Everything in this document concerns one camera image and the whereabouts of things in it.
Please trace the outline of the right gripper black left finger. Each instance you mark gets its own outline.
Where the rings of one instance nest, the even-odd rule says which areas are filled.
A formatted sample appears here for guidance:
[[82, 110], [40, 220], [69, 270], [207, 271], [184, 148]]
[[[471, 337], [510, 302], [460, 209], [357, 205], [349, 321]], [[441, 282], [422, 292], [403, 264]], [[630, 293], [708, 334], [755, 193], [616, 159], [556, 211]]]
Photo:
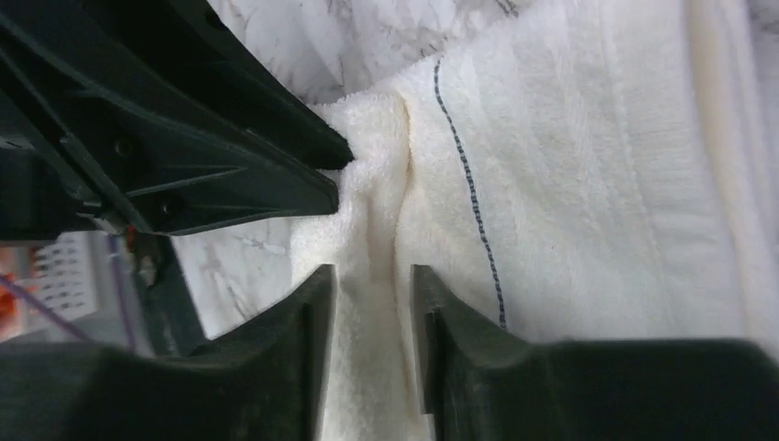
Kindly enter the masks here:
[[334, 268], [185, 357], [94, 343], [1, 347], [4, 440], [312, 440]]

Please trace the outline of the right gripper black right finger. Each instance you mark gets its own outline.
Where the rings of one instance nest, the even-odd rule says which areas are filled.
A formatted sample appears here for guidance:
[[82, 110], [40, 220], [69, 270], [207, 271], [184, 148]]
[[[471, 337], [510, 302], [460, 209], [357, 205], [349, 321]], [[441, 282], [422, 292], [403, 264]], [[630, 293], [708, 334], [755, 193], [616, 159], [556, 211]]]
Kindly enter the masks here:
[[533, 344], [414, 266], [421, 408], [437, 440], [775, 440], [778, 366], [734, 339]]

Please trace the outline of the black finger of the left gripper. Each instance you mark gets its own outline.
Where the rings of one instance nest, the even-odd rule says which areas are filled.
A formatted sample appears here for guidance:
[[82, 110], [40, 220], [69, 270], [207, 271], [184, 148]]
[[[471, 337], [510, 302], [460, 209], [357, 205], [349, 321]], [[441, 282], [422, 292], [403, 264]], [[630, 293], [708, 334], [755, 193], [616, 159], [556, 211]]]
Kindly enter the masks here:
[[176, 89], [314, 169], [354, 158], [345, 138], [289, 92], [206, 1], [83, 1], [107, 32]]

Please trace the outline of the cream white towel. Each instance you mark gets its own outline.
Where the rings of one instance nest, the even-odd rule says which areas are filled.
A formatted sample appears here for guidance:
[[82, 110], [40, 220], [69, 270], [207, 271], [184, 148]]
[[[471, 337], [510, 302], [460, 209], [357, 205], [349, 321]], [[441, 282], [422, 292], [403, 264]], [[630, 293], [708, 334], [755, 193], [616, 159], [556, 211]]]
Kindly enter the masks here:
[[778, 153], [746, 1], [537, 1], [319, 108], [354, 155], [292, 279], [333, 264], [318, 440], [428, 440], [411, 267], [534, 342], [778, 352]]

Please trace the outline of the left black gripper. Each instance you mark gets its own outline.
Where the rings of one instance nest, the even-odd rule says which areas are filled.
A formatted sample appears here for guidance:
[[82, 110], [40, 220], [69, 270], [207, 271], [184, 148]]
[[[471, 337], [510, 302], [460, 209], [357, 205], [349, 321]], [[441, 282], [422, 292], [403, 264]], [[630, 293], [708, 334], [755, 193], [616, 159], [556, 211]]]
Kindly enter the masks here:
[[326, 176], [176, 89], [87, 12], [1, 16], [1, 242], [332, 214]]

